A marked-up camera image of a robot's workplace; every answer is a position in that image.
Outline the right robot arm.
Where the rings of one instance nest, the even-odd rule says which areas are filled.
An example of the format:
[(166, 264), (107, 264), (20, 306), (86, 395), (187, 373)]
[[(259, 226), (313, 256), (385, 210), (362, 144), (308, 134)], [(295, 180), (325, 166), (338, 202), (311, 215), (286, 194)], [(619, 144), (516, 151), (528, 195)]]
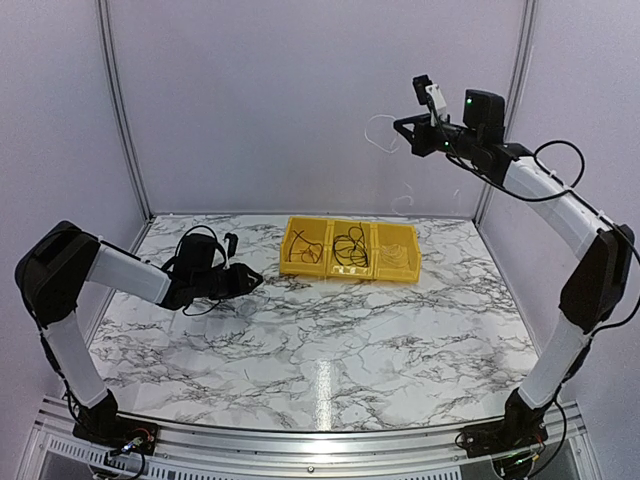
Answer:
[(639, 258), (634, 233), (591, 206), (540, 160), (538, 150), (505, 139), (503, 97), (469, 89), (463, 122), (451, 122), (440, 87), (426, 76), (413, 88), (426, 113), (397, 119), (394, 130), (426, 157), (443, 153), (458, 168), (527, 204), (571, 249), (577, 265), (560, 293), (559, 320), (537, 363), (509, 396), (495, 438), (515, 448), (529, 437), (562, 385), (581, 368), (595, 336), (611, 329), (631, 263)]

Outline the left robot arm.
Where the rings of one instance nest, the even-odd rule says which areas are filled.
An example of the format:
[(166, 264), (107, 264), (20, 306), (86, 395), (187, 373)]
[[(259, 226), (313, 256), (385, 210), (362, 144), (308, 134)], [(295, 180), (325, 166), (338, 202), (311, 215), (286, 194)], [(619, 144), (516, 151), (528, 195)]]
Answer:
[(219, 239), (211, 228), (198, 225), (181, 237), (172, 257), (156, 266), (63, 220), (18, 262), (15, 281), (22, 301), (82, 430), (106, 445), (119, 444), (127, 432), (79, 328), (83, 287), (100, 284), (169, 311), (185, 310), (200, 299), (234, 299), (264, 281), (246, 264), (231, 260), (237, 244), (233, 233)]

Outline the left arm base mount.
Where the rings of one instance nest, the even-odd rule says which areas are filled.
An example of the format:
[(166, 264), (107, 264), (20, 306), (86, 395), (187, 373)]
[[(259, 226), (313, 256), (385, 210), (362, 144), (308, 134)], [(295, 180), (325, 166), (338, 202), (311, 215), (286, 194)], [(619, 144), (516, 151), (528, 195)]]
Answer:
[(107, 427), (106, 433), (91, 433), (78, 423), (73, 428), (74, 437), (117, 450), (121, 450), (134, 439), (141, 438), (142, 444), (135, 450), (144, 455), (154, 453), (158, 433), (159, 426), (156, 423), (120, 416), (117, 416), (115, 422)]

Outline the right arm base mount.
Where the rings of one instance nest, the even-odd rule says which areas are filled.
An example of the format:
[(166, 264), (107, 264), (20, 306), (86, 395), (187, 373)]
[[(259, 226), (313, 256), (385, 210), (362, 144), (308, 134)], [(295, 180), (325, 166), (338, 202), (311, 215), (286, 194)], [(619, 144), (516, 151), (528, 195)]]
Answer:
[(522, 426), (501, 418), (463, 427), (454, 443), (468, 458), (477, 458), (542, 444), (547, 439), (543, 420)]

